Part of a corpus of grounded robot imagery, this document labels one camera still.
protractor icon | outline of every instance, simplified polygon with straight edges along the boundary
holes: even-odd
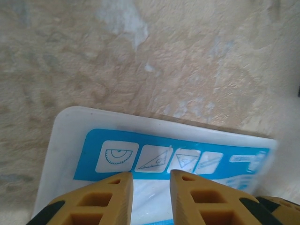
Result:
[[[105,158],[110,164],[121,164],[131,157],[132,152],[131,150],[107,149]]]

black rubber edge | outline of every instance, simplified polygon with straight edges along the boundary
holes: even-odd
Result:
[[[65,201],[58,201],[47,205],[27,225],[46,225],[64,204]]]
[[[259,201],[260,204],[262,204],[270,213],[274,212],[275,209],[277,209],[280,204],[277,204],[275,202],[272,202],[266,198],[263,197],[256,197],[256,199]]]
[[[240,202],[262,225],[283,225],[259,202],[248,198],[240,198]]]

stucco wall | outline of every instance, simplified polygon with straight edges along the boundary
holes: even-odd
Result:
[[[299,12],[296,0],[0,0],[0,221],[28,220],[53,120],[72,105],[282,140],[259,190],[300,202]]]

white plastic package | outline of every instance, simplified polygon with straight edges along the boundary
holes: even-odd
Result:
[[[276,147],[267,138],[70,107],[54,122],[33,216],[59,195],[131,171],[131,224],[171,225],[171,169],[251,193]]]

white icon square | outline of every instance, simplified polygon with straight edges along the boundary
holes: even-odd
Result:
[[[215,172],[219,162],[223,157],[221,152],[206,151],[202,154],[196,166],[195,174],[212,174]]]
[[[173,148],[155,145],[144,145],[137,161],[135,171],[143,173],[163,172],[171,158]]]
[[[191,173],[198,162],[200,153],[199,150],[194,149],[177,149],[167,172],[177,169]]]
[[[95,169],[96,172],[108,173],[130,171],[138,149],[138,143],[121,141],[103,142]]]

